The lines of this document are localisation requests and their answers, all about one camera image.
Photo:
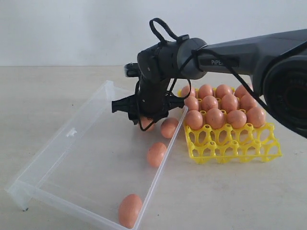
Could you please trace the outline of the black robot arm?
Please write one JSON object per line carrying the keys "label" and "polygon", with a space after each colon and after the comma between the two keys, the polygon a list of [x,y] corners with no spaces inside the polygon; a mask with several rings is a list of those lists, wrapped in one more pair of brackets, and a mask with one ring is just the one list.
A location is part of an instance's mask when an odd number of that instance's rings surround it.
{"label": "black robot arm", "polygon": [[289,130],[307,135],[305,29],[213,45],[187,35],[160,42],[125,66],[126,76],[139,80],[133,95],[112,102],[112,112],[127,113],[135,124],[142,116],[157,122],[184,105],[169,89],[170,80],[198,80],[207,72],[250,76],[249,93],[255,99],[263,96],[259,104]]}

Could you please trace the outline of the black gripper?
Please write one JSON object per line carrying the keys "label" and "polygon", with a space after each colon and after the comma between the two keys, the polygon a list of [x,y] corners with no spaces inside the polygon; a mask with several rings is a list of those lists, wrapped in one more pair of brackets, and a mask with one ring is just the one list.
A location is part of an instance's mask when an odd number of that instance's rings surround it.
{"label": "black gripper", "polygon": [[112,101],[112,113],[117,111],[128,114],[128,119],[137,124],[139,118],[146,117],[154,122],[168,117],[168,109],[183,108],[184,98],[175,95],[150,95],[147,98],[140,98],[136,95],[130,95],[125,98]]}

